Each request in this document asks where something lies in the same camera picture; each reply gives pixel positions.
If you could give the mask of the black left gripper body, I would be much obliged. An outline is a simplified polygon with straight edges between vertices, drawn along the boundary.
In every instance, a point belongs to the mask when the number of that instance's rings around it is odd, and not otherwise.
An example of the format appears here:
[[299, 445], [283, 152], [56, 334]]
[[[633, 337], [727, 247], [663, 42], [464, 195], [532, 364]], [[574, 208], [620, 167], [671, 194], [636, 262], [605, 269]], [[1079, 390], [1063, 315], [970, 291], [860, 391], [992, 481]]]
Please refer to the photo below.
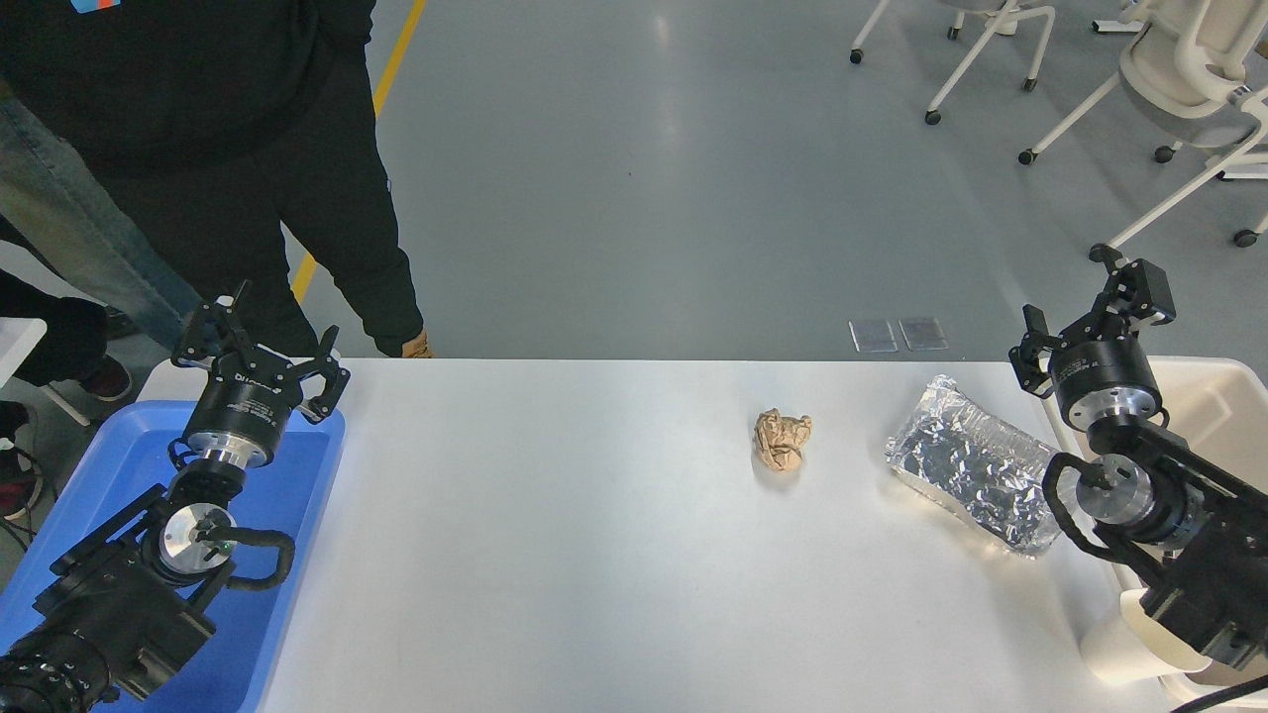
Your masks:
[[217, 356], [186, 421], [186, 445], [205, 452], [246, 442], [249, 455], [275, 455], [302, 397], [293, 369], [293, 362], [276, 354]]

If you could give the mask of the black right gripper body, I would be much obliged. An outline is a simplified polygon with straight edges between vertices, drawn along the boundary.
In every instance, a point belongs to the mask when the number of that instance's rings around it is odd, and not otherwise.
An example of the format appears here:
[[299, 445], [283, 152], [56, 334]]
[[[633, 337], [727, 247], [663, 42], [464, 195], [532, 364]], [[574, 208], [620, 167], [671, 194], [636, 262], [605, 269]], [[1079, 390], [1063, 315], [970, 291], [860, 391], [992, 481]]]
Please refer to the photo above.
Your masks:
[[1049, 376], [1063, 420], [1149, 419], [1161, 410], [1158, 382], [1136, 335], [1049, 343]]

